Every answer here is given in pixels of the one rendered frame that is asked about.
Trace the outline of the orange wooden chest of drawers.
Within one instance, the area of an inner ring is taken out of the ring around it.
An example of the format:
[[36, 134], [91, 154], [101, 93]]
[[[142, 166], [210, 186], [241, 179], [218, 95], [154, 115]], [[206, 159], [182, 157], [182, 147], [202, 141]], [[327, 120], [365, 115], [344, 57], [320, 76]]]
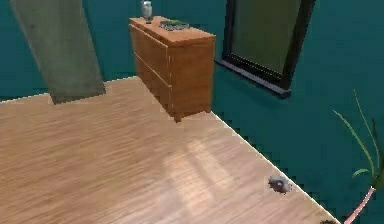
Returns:
[[129, 30], [137, 76], [179, 122], [211, 111], [216, 36], [193, 27], [168, 31], [167, 21], [131, 18]]

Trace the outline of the dark green round dish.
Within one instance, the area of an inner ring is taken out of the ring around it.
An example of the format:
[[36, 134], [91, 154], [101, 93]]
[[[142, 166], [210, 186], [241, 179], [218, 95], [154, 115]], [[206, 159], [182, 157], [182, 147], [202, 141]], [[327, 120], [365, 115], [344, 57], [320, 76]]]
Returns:
[[188, 29], [190, 25], [188, 23], [185, 23], [179, 20], [168, 20], [168, 21], [161, 21], [159, 27], [167, 31], [176, 31], [176, 30]]

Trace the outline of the black framed window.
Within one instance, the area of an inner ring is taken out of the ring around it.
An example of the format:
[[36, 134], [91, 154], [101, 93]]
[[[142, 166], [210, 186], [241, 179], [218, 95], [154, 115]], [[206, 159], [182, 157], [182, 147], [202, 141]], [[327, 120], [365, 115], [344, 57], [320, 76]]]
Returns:
[[316, 0], [227, 0], [216, 63], [284, 99]]

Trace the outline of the small grey round object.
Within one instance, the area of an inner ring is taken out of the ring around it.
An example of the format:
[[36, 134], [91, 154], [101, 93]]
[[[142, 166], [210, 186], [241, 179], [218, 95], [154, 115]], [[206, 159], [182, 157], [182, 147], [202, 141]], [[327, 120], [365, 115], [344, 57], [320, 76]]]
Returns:
[[292, 190], [289, 180], [280, 175], [270, 176], [268, 184], [271, 189], [280, 194], [286, 194]]

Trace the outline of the grey green room door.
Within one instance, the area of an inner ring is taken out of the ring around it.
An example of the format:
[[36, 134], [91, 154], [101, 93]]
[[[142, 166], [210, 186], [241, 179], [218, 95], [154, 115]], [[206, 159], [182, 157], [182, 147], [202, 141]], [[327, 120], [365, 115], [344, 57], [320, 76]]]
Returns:
[[106, 93], [82, 0], [9, 0], [55, 104]]

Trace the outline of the green house plant pink stem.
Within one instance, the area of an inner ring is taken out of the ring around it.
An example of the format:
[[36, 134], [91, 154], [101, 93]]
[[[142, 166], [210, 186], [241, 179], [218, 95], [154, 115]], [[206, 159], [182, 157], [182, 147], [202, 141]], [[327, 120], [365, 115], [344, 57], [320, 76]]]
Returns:
[[364, 122], [364, 125], [368, 131], [368, 134], [372, 140], [373, 146], [375, 148], [376, 152], [376, 162], [373, 162], [372, 156], [370, 152], [368, 151], [368, 148], [363, 143], [361, 138], [359, 137], [358, 133], [355, 131], [351, 123], [339, 112], [334, 110], [334, 113], [339, 117], [339, 119], [344, 123], [344, 125], [348, 128], [351, 135], [354, 137], [354, 139], [357, 141], [358, 145], [360, 146], [360, 149], [366, 156], [366, 159], [368, 161], [369, 167], [368, 168], [359, 168], [356, 171], [353, 172], [352, 177], [355, 178], [358, 175], [361, 175], [363, 173], [369, 173], [371, 176], [371, 185], [367, 193], [365, 194], [362, 201], [359, 203], [359, 205], [353, 210], [353, 212], [346, 218], [346, 220], [343, 222], [343, 224], [352, 224], [355, 219], [360, 215], [360, 213], [363, 211], [363, 209], [368, 204], [371, 197], [374, 195], [374, 193], [380, 189], [384, 189], [384, 149], [380, 144], [379, 141], [379, 134], [376, 127], [375, 119], [372, 118], [371, 122], [372, 125], [368, 124], [367, 118], [362, 110], [359, 97], [357, 95], [356, 90], [353, 90], [355, 102], [358, 108], [358, 111], [360, 113], [360, 116]]

